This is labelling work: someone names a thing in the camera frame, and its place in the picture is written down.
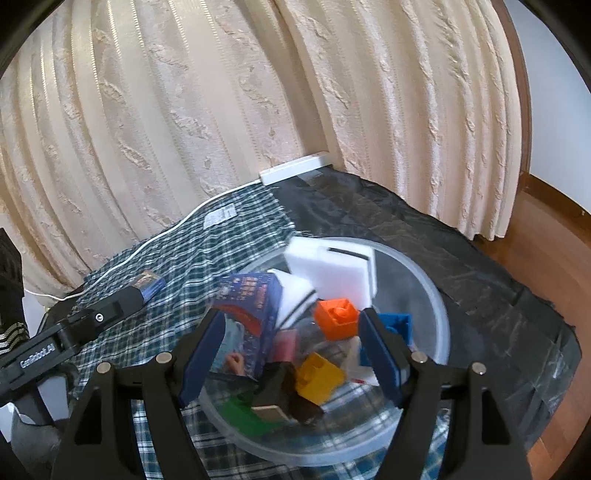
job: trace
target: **metal screw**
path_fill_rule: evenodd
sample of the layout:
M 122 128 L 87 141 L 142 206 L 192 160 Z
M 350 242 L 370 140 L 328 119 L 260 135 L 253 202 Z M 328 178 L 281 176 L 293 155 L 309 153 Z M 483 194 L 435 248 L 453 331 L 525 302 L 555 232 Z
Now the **metal screw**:
M 167 364 L 168 362 L 170 362 L 173 359 L 173 354 L 171 354 L 170 352 L 160 352 L 158 355 L 156 355 L 156 361 L 159 364 Z
M 478 375 L 484 375 L 486 373 L 486 365 L 480 362 L 474 362 L 472 364 L 472 371 Z
M 109 370 L 111 370 L 111 364 L 109 362 L 101 362 L 98 367 L 96 367 L 96 371 L 100 374 L 105 374 Z
M 427 354 L 423 352 L 413 352 L 410 358 L 412 358 L 418 364 L 423 364 L 429 360 Z

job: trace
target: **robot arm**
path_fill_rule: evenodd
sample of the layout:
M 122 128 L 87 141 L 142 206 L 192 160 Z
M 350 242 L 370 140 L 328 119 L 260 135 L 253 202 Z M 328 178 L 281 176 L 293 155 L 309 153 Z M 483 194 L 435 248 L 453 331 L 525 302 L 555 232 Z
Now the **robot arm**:
M 164 478 L 209 479 L 180 409 L 199 395 L 224 331 L 223 315 L 210 309 L 172 352 L 137 367 L 99 364 L 72 414 L 52 478 L 74 480 L 85 472 L 88 480 L 144 480 L 129 405 L 138 399 Z M 454 402 L 440 479 L 531 479 L 523 445 L 484 365 L 446 367 L 411 352 L 373 309 L 360 315 L 359 336 L 384 394 L 403 410 L 378 480 L 420 479 L 440 400 Z

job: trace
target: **plaid tablecloth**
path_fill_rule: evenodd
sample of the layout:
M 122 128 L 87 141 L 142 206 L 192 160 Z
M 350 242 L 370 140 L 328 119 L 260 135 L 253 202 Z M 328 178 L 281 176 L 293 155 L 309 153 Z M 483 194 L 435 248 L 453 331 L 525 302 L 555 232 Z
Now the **plaid tablecloth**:
M 205 216 L 234 206 L 237 215 L 204 228 Z M 92 304 L 129 284 L 141 271 L 162 275 L 166 287 L 140 313 L 110 328 L 75 357 L 80 371 L 79 396 L 93 370 L 108 360 L 119 367 L 138 365 L 176 342 L 201 321 L 219 279 L 239 271 L 252 260 L 284 246 L 295 233 L 271 191 L 261 185 L 246 187 L 207 205 L 181 228 L 145 248 L 129 264 L 82 296 L 79 306 Z M 113 257 L 87 276 L 90 284 L 110 267 L 128 258 L 138 246 Z M 134 402 L 134 423 L 139 452 L 148 479 L 162 478 L 142 402 Z M 368 480 L 375 476 L 384 450 L 354 462 L 320 468 L 276 465 L 228 443 L 195 402 L 183 411 L 191 439 L 211 478 Z M 447 426 L 439 424 L 422 480 L 437 478 Z

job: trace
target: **white foam block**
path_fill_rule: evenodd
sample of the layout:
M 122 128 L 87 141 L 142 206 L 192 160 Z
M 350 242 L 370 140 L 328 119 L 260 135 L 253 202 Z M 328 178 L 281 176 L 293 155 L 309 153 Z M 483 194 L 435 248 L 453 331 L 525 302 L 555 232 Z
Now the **white foam block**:
M 378 379 L 374 374 L 374 369 L 371 367 L 362 367 L 359 365 L 359 349 L 361 348 L 361 340 L 359 337 L 353 337 L 349 340 L 347 356 L 341 364 L 341 370 L 347 375 L 347 380 L 358 384 L 367 384 L 378 387 Z
M 292 274 L 308 279 L 320 299 L 346 298 L 358 310 L 371 307 L 377 290 L 373 248 L 297 236 L 284 256 Z
M 283 287 L 275 325 L 280 329 L 288 329 L 304 313 L 305 309 L 318 299 L 318 296 L 312 283 L 305 278 L 275 268 L 268 270 L 268 272 L 273 273 Z

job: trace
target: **blue toy block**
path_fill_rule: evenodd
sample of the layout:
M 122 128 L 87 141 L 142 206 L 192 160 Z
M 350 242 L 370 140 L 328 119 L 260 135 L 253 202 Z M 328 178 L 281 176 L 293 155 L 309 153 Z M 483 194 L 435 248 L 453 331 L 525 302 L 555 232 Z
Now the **blue toy block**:
M 401 335 L 407 345 L 413 342 L 412 315 L 409 313 L 378 313 L 378 317 L 387 331 Z M 363 345 L 359 350 L 359 365 L 362 367 L 371 367 L 371 362 Z
M 209 314 L 208 312 L 205 315 L 204 320 L 207 319 Z M 199 396 L 199 392 L 201 392 L 201 388 L 209 373 L 209 367 L 213 363 L 217 349 L 226 333 L 226 319 L 224 314 L 217 312 L 208 325 L 203 323 L 197 327 L 195 334 L 200 330 L 202 331 L 201 340 L 191 353 L 183 371 L 183 384 L 177 397 L 181 408 L 189 405 L 189 403 Z

